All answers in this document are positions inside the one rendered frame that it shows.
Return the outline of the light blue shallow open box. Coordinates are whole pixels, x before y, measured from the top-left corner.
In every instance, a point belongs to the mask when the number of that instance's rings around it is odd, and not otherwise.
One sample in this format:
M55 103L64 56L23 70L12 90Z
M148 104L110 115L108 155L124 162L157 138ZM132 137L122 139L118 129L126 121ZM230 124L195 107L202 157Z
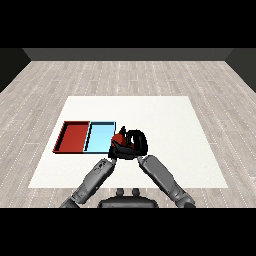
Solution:
M115 134L114 121L92 121L84 143L85 154L107 154Z

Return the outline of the red shallow open box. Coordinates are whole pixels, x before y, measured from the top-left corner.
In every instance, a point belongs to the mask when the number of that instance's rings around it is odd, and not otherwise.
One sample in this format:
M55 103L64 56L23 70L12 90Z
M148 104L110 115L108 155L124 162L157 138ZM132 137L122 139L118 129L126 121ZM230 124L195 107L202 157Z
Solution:
M53 153L83 154L89 121L65 121L62 125Z

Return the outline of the red can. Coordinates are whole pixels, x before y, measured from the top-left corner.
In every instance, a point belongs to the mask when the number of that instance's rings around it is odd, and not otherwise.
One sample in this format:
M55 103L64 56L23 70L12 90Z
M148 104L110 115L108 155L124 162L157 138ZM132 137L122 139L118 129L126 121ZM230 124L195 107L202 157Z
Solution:
M126 137L120 133L114 134L111 139L111 145L114 146L117 143L121 147L134 148L134 144L127 144Z

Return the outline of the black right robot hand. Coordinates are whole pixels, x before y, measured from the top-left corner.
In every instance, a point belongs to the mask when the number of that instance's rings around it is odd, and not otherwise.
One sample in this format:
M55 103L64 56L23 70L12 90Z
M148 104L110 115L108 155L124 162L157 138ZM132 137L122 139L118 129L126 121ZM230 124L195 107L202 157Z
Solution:
M140 130L129 130L126 135L127 153L135 156L145 156L148 152L146 136Z

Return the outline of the dark grey robot body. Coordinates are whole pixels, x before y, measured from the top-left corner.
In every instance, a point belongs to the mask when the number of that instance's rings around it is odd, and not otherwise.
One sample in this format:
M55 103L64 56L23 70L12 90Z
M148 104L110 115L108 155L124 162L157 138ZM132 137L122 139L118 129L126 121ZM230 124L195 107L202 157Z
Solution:
M116 195L101 200L98 208L158 208L158 204L155 200L142 197L138 188L132 189L131 196L125 196L124 189L118 188Z

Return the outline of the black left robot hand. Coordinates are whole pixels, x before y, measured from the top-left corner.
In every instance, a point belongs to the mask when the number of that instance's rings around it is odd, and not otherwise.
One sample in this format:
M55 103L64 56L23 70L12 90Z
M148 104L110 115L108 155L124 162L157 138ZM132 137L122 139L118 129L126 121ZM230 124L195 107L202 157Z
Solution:
M128 131L126 131L126 128L122 127L118 133L126 137L127 132ZM114 146L110 145L108 157L111 159L132 160L135 157L135 155L129 155L127 153L127 147L121 147L117 143L114 143Z

